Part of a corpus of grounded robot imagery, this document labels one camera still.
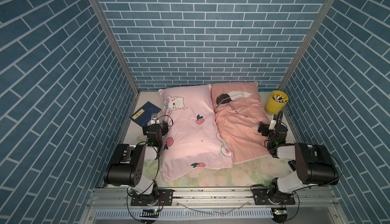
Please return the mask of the light pink bunny pillow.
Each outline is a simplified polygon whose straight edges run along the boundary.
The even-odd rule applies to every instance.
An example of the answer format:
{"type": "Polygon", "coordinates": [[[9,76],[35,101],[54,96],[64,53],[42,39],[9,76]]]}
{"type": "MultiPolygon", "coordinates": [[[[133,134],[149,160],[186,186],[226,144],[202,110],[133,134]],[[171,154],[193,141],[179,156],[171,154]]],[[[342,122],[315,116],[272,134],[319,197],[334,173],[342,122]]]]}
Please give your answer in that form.
{"type": "Polygon", "coordinates": [[[196,169],[233,166],[233,152],[218,131],[210,85],[158,91],[163,119],[171,126],[163,139],[160,172],[165,182],[196,169]]]}

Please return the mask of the salmon pink feather pillow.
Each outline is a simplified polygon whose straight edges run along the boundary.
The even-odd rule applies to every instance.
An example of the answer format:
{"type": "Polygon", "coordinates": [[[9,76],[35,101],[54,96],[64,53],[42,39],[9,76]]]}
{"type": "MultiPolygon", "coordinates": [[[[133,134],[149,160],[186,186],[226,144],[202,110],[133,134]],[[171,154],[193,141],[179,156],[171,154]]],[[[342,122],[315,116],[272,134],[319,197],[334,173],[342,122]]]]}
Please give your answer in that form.
{"type": "Polygon", "coordinates": [[[257,82],[217,83],[211,86],[211,100],[220,136],[239,164],[269,155],[258,132],[260,123],[269,124],[257,82]]]}

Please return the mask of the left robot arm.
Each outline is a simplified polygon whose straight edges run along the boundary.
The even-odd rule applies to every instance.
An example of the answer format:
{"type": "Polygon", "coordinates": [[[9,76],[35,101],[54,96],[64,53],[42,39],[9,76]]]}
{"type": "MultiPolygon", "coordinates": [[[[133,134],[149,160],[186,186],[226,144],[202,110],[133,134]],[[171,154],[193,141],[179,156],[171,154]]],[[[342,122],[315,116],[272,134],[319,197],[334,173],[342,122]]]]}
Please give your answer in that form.
{"type": "Polygon", "coordinates": [[[136,145],[118,144],[104,173],[104,183],[130,188],[131,196],[157,198],[155,179],[143,174],[144,161],[159,160],[164,143],[163,137],[169,131],[167,122],[153,121],[142,127],[147,137],[136,145]]]}

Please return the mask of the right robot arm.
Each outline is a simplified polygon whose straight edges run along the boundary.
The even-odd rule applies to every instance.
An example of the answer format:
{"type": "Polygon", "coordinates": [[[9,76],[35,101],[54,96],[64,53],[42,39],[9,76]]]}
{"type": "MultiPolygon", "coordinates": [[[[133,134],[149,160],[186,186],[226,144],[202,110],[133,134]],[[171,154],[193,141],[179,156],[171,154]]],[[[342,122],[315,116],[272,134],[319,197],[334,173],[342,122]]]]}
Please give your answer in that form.
{"type": "Polygon", "coordinates": [[[291,198],[296,191],[313,186],[335,185],[342,176],[333,157],[323,145],[287,143],[287,127],[275,120],[260,122],[258,132],[268,137],[265,147],[273,158],[286,160],[292,173],[274,178],[268,187],[268,198],[279,203],[291,198]]]}

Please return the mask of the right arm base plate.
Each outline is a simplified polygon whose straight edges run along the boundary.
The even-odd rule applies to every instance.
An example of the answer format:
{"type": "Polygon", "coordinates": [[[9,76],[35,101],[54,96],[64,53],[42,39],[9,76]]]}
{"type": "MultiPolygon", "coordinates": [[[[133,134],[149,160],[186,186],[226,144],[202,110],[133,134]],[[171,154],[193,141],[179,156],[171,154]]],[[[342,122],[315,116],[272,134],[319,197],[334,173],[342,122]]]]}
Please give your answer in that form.
{"type": "Polygon", "coordinates": [[[255,205],[295,205],[295,199],[292,194],[285,194],[279,191],[272,192],[267,188],[253,188],[250,190],[253,194],[255,205]]]}

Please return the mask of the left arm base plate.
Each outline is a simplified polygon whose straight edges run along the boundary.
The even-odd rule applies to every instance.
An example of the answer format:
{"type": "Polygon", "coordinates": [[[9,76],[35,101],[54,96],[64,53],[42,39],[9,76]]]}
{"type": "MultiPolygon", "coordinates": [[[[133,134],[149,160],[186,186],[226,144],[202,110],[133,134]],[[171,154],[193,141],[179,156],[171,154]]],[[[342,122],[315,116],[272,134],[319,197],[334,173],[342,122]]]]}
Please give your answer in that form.
{"type": "Polygon", "coordinates": [[[153,190],[151,194],[138,195],[135,191],[131,191],[129,195],[129,200],[131,200],[131,206],[171,206],[173,200],[172,189],[162,189],[153,190]]]}

